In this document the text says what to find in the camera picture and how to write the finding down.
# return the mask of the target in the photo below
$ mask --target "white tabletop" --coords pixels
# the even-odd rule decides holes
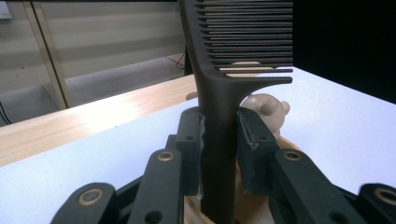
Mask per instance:
[[[335,185],[354,193],[364,183],[396,187],[396,105],[297,68],[291,76],[292,84],[258,91],[290,104],[281,134]],[[196,105],[172,106],[1,167],[0,223],[49,223],[83,185],[118,189],[139,177],[149,155],[177,132],[180,113]]]

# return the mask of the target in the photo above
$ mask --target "metal rivet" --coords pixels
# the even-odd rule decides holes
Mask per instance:
[[[382,202],[396,206],[396,192],[390,189],[377,188],[374,190],[374,194]]]
[[[160,161],[171,161],[174,158],[174,155],[172,152],[162,152],[157,158]]]
[[[301,156],[298,153],[292,151],[286,151],[283,153],[283,156],[291,161],[299,161],[301,159]]]
[[[78,197],[78,202],[82,205],[91,205],[101,200],[105,192],[102,189],[88,189]]]

